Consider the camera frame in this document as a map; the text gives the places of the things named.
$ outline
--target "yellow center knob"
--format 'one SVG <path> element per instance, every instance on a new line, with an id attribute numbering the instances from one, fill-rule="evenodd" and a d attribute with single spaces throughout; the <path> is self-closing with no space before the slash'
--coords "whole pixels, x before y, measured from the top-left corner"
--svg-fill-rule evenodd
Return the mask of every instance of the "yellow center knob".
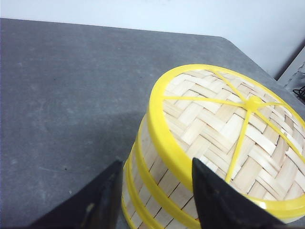
<path id="1" fill-rule="evenodd" d="M 263 101 L 260 97 L 253 95 L 245 102 L 244 108 L 254 112 L 262 103 Z"/>

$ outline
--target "white wall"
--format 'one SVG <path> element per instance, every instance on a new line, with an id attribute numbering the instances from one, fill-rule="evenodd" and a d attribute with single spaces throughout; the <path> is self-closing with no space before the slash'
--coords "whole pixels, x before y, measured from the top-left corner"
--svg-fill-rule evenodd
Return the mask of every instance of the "white wall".
<path id="1" fill-rule="evenodd" d="M 271 76 L 305 39 L 304 0 L 1 0 L 1 17 L 222 36 Z"/>

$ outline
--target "bamboo steamer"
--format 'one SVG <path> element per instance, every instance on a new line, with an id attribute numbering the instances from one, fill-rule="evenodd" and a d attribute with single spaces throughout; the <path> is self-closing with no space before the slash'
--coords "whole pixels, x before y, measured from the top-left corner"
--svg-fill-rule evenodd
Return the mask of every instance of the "bamboo steamer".
<path id="1" fill-rule="evenodd" d="M 197 157 L 284 222 L 305 215 L 305 122 L 276 94 L 234 71 L 174 68 L 155 84 L 123 170 L 132 229 L 199 229 Z"/>

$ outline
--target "gray tabletop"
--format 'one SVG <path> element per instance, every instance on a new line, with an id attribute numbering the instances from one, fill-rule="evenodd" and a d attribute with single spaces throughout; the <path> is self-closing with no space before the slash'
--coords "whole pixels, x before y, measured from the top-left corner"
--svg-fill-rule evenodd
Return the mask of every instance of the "gray tabletop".
<path id="1" fill-rule="evenodd" d="M 2 225 L 30 224 L 125 160 L 155 81 L 190 63 L 243 73 L 304 118 L 297 99 L 221 37 L 1 19 Z"/>

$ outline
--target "woven bamboo lid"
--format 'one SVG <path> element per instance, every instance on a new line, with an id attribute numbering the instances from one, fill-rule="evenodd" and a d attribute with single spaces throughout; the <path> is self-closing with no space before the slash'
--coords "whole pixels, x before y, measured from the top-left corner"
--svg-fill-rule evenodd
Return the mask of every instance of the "woven bamboo lid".
<path id="1" fill-rule="evenodd" d="M 305 123 L 259 83 L 221 67 L 181 66 L 155 85 L 148 119 L 160 156 L 190 190 L 197 157 L 265 209 L 293 202 L 288 209 L 305 213 Z"/>

